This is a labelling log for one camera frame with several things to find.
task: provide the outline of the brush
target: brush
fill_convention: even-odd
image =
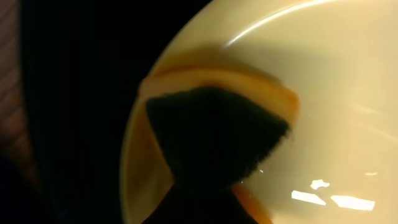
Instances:
[[[288,133],[296,95],[259,75],[183,68],[146,78],[140,98],[175,181],[146,223],[260,222],[232,189]]]

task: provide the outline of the plate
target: plate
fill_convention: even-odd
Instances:
[[[298,94],[292,134],[244,185],[275,224],[394,223],[398,181],[398,2],[215,0],[149,75],[187,65],[269,74]],[[172,184],[144,112],[132,110],[121,163],[127,223]]]

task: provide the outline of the dark brush head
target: dark brush head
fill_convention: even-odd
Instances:
[[[247,177],[289,129],[245,97],[215,87],[151,98],[150,125],[175,184],[219,192]]]

